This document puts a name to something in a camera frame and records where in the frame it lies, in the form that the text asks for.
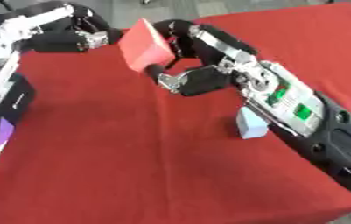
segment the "red tablecloth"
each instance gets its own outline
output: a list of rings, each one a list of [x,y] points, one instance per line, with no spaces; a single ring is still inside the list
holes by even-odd
[[[351,4],[200,21],[351,108]],[[232,88],[168,94],[116,46],[22,64],[38,98],[0,157],[0,223],[322,223],[351,211],[351,192],[271,133],[238,137]]]

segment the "red cube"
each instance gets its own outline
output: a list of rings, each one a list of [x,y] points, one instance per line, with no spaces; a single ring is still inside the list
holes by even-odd
[[[166,66],[175,59],[168,43],[143,17],[126,32],[119,46],[130,69],[138,73],[151,64]]]

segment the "light blue block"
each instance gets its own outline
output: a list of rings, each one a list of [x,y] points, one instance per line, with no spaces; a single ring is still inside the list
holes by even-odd
[[[268,123],[248,107],[239,109],[236,123],[243,139],[263,137],[269,130]]]

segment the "robotic arm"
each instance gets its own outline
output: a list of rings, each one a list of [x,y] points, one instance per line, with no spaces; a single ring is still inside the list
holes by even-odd
[[[38,3],[0,14],[0,120],[14,125],[34,95],[16,74],[22,53],[84,53],[120,37],[121,31],[77,3]]]
[[[254,48],[211,25],[167,20],[154,26],[172,39],[177,60],[198,58],[202,63],[178,75],[148,66],[146,73],[159,86],[185,96],[236,87],[246,106],[267,121],[280,139],[351,191],[349,111],[280,64],[259,61]]]

